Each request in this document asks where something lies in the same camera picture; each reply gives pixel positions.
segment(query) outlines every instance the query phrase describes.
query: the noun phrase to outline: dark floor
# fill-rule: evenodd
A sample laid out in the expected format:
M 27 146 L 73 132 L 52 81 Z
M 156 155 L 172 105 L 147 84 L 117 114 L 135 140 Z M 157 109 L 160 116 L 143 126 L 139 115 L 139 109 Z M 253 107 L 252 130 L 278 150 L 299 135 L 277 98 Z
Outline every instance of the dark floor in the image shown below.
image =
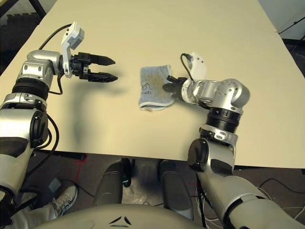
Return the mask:
M 38 23 L 39 18 L 35 15 L 25 15 L 23 17 L 19 15 L 10 17 L 8 25 L 1 27 L 0 73 L 2 73 L 8 66 Z M 291 54 L 303 75 L 305 75 L 305 48 L 296 47 L 293 51 L 291 51 Z M 43 153 L 37 153 L 37 155 L 31 159 L 30 164 L 35 164 L 43 156 Z M 90 193 L 95 194 L 98 183 L 105 169 L 111 163 L 119 159 L 120 158 L 118 156 L 90 154 L 85 161 L 79 162 L 65 157 L 52 156 L 28 179 L 25 185 L 28 187 L 38 187 L 43 191 L 43 197 L 37 204 L 38 207 L 41 207 L 51 201 L 53 194 L 48 189 L 48 185 L 55 177 L 71 179 L 84 187 Z M 149 203 L 150 205 L 157 205 L 163 202 L 161 186 L 156 175 L 157 163 L 157 159 L 136 159 L 135 176 L 132 180 L 131 187 L 124 188 L 122 200 L 123 203 Z M 186 162 L 177 161 L 176 165 L 188 187 L 190 194 L 194 195 L 196 187 L 194 172 L 187 166 Z M 305 191 L 305 175 L 302 175 L 300 169 L 248 168 L 236 170 L 234 173 L 235 175 L 250 180 L 256 186 L 260 185 L 267 178 L 273 177 L 281 180 L 293 190 Z M 290 192 L 274 181 L 266 183 L 263 186 L 263 189 L 267 191 L 272 197 L 273 201 L 281 207 L 303 207 L 305 205 L 305 195 Z M 92 205 L 92 201 L 92 197 L 80 190 L 77 201 L 68 213 L 89 208 Z M 194 199 L 193 208 L 195 212 L 194 220 L 200 224 L 196 202 Z M 292 208 L 285 209 L 285 211 L 294 217 L 298 211 L 300 211 L 300 209 Z M 206 207 L 206 214 L 208 217 L 214 217 L 213 212 L 211 209 L 209 209 L 209 207 Z M 303 212 L 303 214 L 300 215 L 297 220 L 305 224 L 305 212 Z
M 37 163 L 45 154 L 37 153 L 31 159 L 31 165 Z M 39 170 L 37 170 L 26 182 L 28 187 L 37 187 L 44 193 L 41 203 L 38 207 L 51 201 L 52 193 L 48 189 L 49 183 L 55 178 L 66 178 L 77 182 L 87 191 L 95 194 L 100 178 L 106 168 L 113 162 L 120 160 L 119 156 L 110 155 L 94 155 L 89 154 L 82 163 L 74 159 L 60 156 L 52 156 Z M 163 202 L 161 185 L 157 180 L 157 164 L 158 159 L 137 158 L 135 163 L 135 175 L 132 179 L 132 185 L 123 189 L 123 203 L 157 205 Z M 195 173 L 188 167 L 186 162 L 176 161 L 178 172 L 183 177 L 190 195 L 195 195 L 196 178 Z M 302 175 L 300 169 L 288 168 L 247 168 L 235 170 L 235 175 L 248 179 L 254 185 L 259 186 L 268 178 L 276 178 L 292 190 L 305 191 L 305 175 Z M 272 200 L 281 207 L 303 207 L 305 205 L 305 195 L 293 193 L 275 181 L 269 181 L 262 187 L 269 193 Z M 89 208 L 92 205 L 93 198 L 80 190 L 79 197 L 74 206 L 68 213 Z M 201 220 L 197 213 L 197 206 L 193 198 L 193 209 L 195 213 L 195 221 L 201 224 Z M 285 211 L 294 217 L 301 209 L 285 209 Z M 213 211 L 206 207 L 207 217 L 215 217 Z M 298 221 L 305 224 L 305 213 L 300 215 Z

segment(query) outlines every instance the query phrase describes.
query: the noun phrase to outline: dish towel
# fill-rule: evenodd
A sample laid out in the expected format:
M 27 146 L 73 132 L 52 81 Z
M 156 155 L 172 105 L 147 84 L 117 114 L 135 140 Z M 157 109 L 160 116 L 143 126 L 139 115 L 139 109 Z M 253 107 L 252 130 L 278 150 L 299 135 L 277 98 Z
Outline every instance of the dish towel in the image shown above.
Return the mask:
M 160 111 L 173 104 L 172 93 L 162 86 L 170 83 L 166 78 L 172 75 L 170 65 L 141 68 L 141 97 L 139 107 L 142 111 Z

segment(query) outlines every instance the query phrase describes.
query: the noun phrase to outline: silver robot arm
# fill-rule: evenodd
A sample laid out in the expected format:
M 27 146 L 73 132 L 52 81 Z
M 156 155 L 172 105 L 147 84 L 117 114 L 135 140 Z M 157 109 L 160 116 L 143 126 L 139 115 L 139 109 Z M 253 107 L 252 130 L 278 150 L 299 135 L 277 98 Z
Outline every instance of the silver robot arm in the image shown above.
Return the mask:
M 249 90 L 238 80 L 205 80 L 205 62 L 192 53 L 187 56 L 192 78 L 168 79 L 185 102 L 209 109 L 200 138 L 188 153 L 188 164 L 196 171 L 201 186 L 223 226 L 236 229 L 305 228 L 277 204 L 268 200 L 249 181 L 233 176 L 237 135 L 235 131 L 249 100 Z
M 59 52 L 32 51 L 17 77 L 12 93 L 0 105 L 0 222 L 10 223 L 16 213 L 15 197 L 26 178 L 29 158 L 34 148 L 48 137 L 47 98 L 53 76 L 58 81 L 65 74 L 95 82 L 112 82 L 117 79 L 109 73 L 92 73 L 91 63 L 110 65 L 115 62 L 105 56 L 79 52 L 72 56 L 83 40 L 84 31 L 74 22 L 65 32 Z

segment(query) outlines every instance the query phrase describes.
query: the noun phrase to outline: sneaker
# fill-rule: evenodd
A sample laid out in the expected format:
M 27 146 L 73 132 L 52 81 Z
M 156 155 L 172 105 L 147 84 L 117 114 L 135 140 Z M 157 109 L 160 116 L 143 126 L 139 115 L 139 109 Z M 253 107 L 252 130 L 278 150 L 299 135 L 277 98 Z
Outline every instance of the sneaker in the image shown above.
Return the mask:
M 75 185 L 70 185 L 57 199 L 50 203 L 54 206 L 57 216 L 62 216 L 72 207 L 77 198 L 78 190 Z

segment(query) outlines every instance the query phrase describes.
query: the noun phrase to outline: white table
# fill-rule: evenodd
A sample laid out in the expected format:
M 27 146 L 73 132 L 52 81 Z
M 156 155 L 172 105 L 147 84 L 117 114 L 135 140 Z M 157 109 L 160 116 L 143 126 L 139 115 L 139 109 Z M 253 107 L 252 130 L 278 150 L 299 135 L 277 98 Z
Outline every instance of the white table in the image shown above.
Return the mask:
M 179 101 L 163 111 L 140 111 L 140 69 L 170 64 L 174 77 L 183 77 L 179 55 L 196 51 L 206 60 L 207 79 L 236 78 L 250 89 L 236 164 L 305 167 L 305 81 L 257 1 L 58 0 L 0 77 L 0 101 L 27 53 L 73 21 L 85 30 L 74 53 L 111 57 L 115 65 L 91 70 L 119 79 L 62 79 L 64 94 L 47 100 L 60 130 L 57 150 L 186 160 L 207 112 Z M 44 49 L 60 52 L 62 35 Z M 56 77 L 51 89 L 58 90 Z

